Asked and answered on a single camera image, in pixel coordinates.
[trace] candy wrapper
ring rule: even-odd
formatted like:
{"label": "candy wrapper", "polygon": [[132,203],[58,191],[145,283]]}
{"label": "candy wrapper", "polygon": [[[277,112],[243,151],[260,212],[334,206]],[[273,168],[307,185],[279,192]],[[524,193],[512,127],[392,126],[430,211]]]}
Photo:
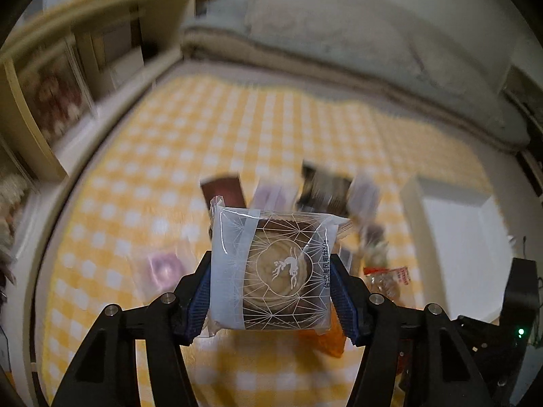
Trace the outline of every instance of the candy wrapper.
{"label": "candy wrapper", "polygon": [[411,277],[406,266],[401,268],[364,268],[364,282],[370,292],[381,293],[398,306],[415,307]]}
{"label": "candy wrapper", "polygon": [[261,179],[253,194],[249,208],[289,212],[294,206],[298,188]]}
{"label": "candy wrapper", "polygon": [[347,192],[351,179],[303,161],[303,187],[298,210],[348,217]]}
{"label": "candy wrapper", "polygon": [[361,227],[375,220],[379,205],[379,187],[366,173],[359,173],[349,186],[347,210]]}
{"label": "candy wrapper", "polygon": [[196,258],[186,239],[140,250],[129,258],[129,263],[143,304],[149,304],[165,292],[173,292],[181,277],[196,270]]}
{"label": "candy wrapper", "polygon": [[330,252],[346,219],[216,206],[210,331],[330,327]]}

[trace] pillow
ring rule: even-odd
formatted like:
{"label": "pillow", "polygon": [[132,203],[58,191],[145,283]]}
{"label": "pillow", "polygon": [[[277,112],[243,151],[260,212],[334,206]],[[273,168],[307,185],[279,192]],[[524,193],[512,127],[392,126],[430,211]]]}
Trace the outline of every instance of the pillow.
{"label": "pillow", "polygon": [[488,121],[504,126],[498,96],[476,69],[427,37],[414,35],[412,40],[432,83],[477,107]]}
{"label": "pillow", "polygon": [[253,36],[320,43],[416,76],[422,73],[400,32],[360,6],[336,0],[249,0],[245,25]]}

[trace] blue gripper pad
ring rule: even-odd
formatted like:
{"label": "blue gripper pad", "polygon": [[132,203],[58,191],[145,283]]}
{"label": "blue gripper pad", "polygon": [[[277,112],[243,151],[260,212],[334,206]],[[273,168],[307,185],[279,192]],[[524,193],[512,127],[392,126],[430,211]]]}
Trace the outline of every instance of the blue gripper pad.
{"label": "blue gripper pad", "polygon": [[358,312],[333,262],[330,262],[330,296],[336,308],[343,333],[354,344],[360,337]]}
{"label": "blue gripper pad", "polygon": [[211,264],[208,265],[196,292],[188,305],[187,329],[185,337],[192,342],[204,327],[205,317],[209,310],[209,296],[211,290]]}

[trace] snack package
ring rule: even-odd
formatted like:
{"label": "snack package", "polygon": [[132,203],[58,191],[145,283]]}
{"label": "snack package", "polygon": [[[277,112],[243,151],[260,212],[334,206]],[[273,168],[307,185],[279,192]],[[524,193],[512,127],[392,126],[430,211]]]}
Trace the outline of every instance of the snack package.
{"label": "snack package", "polygon": [[379,205],[379,187],[366,173],[358,173],[349,186],[347,210],[361,227],[372,223]]}
{"label": "snack package", "polygon": [[75,59],[71,39],[41,51],[21,69],[24,98],[48,143],[62,137],[81,116],[92,110],[92,99]]}
{"label": "snack package", "polygon": [[415,307],[411,277],[406,266],[401,268],[364,268],[364,282],[370,292],[383,294],[398,306]]}
{"label": "snack package", "polygon": [[282,185],[261,179],[252,196],[249,208],[289,212],[294,206],[297,195],[298,188],[293,185]]}
{"label": "snack package", "polygon": [[348,217],[347,192],[351,179],[306,161],[303,161],[302,175],[303,187],[297,202],[298,210]]}
{"label": "snack package", "polygon": [[363,249],[363,261],[367,268],[388,267],[388,242],[381,240],[368,244]]}
{"label": "snack package", "polygon": [[165,292],[173,292],[181,277],[196,270],[196,258],[186,239],[139,251],[129,257],[129,263],[143,304],[149,304]]}
{"label": "snack package", "polygon": [[332,304],[332,314],[330,316],[330,330],[322,335],[316,331],[306,329],[298,331],[300,340],[306,345],[313,347],[334,358],[341,358],[345,351],[345,341],[347,337],[343,333],[343,328],[339,322],[336,309]]}
{"label": "snack package", "polygon": [[210,331],[330,327],[330,252],[346,219],[216,206]]}
{"label": "snack package", "polygon": [[247,207],[239,175],[205,179],[200,182],[200,188],[202,189],[207,209],[210,209],[211,200],[216,196],[221,196],[228,207]]}

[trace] yellow checkered tablecloth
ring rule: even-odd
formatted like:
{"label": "yellow checkered tablecloth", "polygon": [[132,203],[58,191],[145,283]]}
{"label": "yellow checkered tablecloth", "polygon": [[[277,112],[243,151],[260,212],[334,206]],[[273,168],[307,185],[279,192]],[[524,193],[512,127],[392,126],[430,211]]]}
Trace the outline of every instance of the yellow checkered tablecloth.
{"label": "yellow checkered tablecloth", "polygon": [[426,123],[383,114],[374,118],[400,188],[419,175],[492,194],[483,166],[463,142]]}
{"label": "yellow checkered tablecloth", "polygon": [[[301,183],[303,159],[350,176],[364,170],[381,188],[378,220],[386,226],[391,263],[409,267],[416,304],[423,306],[398,195],[398,166],[389,157],[402,152],[408,137],[392,143],[387,135],[405,134],[405,124],[386,121],[360,102],[329,102],[288,88],[231,85],[207,76],[178,78],[147,96],[85,176],[62,235],[39,363],[46,397],[52,400],[108,303],[141,306],[127,256],[180,235],[188,237],[198,259],[210,249],[199,182],[221,173],[239,172],[250,198],[259,177]],[[412,132],[423,126],[406,123]],[[422,150],[424,133],[418,136]],[[420,151],[413,145],[409,158],[417,159]],[[448,145],[452,152],[465,148],[454,140]],[[455,160],[449,162],[445,157],[440,164],[454,173]],[[473,169],[486,179],[479,165]],[[487,180],[483,188],[489,188]],[[362,357],[349,341],[342,358],[325,356],[292,332],[223,330],[182,349],[200,405],[345,405]],[[140,342],[137,367],[142,404],[152,405]]]}

